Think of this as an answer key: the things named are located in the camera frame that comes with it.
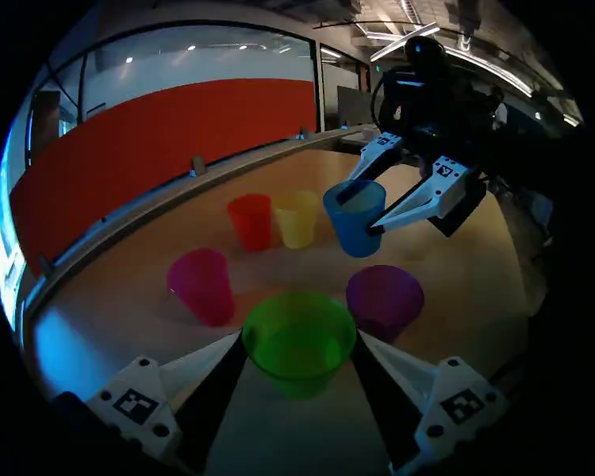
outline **white wall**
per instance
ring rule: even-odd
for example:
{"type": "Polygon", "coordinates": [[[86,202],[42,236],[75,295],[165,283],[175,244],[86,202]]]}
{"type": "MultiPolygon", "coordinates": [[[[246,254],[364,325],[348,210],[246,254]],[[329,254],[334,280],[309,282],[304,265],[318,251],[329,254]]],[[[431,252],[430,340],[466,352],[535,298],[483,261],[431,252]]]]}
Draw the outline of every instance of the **white wall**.
{"type": "Polygon", "coordinates": [[[359,75],[331,64],[322,64],[324,74],[324,111],[337,114],[337,87],[359,89],[359,75]]]}
{"type": "Polygon", "coordinates": [[[271,50],[197,48],[133,60],[89,76],[84,112],[103,102],[109,109],[158,90],[218,79],[277,78],[313,81],[313,62],[271,50]]]}

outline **orange wall panel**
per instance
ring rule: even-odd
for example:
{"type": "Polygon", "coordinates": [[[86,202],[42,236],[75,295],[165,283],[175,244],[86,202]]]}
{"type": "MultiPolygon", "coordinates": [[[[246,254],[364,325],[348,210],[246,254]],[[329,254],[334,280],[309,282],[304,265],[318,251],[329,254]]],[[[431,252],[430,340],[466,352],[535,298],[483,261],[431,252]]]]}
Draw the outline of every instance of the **orange wall panel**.
{"type": "Polygon", "coordinates": [[[185,174],[192,157],[228,155],[314,131],[313,83],[228,79],[123,102],[53,142],[10,195],[21,250],[59,257],[91,225],[137,196],[185,174]]]}

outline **yellow cup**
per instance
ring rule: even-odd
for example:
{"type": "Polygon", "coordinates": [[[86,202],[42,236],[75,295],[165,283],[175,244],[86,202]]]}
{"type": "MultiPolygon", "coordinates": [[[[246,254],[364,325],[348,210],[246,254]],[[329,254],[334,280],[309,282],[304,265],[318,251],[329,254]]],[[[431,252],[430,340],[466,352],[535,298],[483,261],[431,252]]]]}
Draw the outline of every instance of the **yellow cup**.
{"type": "Polygon", "coordinates": [[[304,248],[313,242],[319,204],[317,195],[307,190],[273,197],[275,222],[287,248],[304,248]]]}

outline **green cup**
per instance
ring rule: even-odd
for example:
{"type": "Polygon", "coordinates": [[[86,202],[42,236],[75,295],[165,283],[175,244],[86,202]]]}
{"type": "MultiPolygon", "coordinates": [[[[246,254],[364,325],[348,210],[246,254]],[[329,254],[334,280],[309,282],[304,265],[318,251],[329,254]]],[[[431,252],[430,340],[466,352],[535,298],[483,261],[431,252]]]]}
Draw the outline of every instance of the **green cup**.
{"type": "Polygon", "coordinates": [[[351,314],[323,294],[284,293],[247,316],[243,342],[249,358],[287,397],[322,393],[355,346],[351,314]]]}

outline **plastic cup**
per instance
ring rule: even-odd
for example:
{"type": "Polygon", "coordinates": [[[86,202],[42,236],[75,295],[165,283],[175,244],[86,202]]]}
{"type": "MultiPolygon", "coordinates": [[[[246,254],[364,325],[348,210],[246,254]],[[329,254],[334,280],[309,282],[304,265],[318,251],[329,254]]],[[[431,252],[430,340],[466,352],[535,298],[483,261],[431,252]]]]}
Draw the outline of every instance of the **plastic cup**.
{"type": "Polygon", "coordinates": [[[390,343],[419,317],[425,296],[410,273],[379,265],[353,275],[346,286],[346,302],[358,328],[390,343]]]}
{"type": "Polygon", "coordinates": [[[167,285],[204,324],[227,324],[234,315],[227,259],[222,253],[202,248],[191,251],[170,266],[167,285]]]}
{"type": "Polygon", "coordinates": [[[346,308],[316,293],[284,293],[257,305],[243,327],[252,362],[286,396],[322,393],[355,346],[355,322],[346,308]]]}
{"type": "Polygon", "coordinates": [[[317,195],[302,190],[273,197],[271,202],[284,245],[292,249],[309,246],[317,221],[317,195]]]}
{"type": "Polygon", "coordinates": [[[249,194],[227,205],[233,228],[243,248],[266,250],[271,246],[271,199],[262,194],[249,194]]]}
{"type": "Polygon", "coordinates": [[[368,236],[367,226],[386,207],[386,189],[383,186],[371,180],[340,183],[326,192],[324,207],[346,253],[355,258],[365,258],[379,249],[381,235],[368,236]]]}

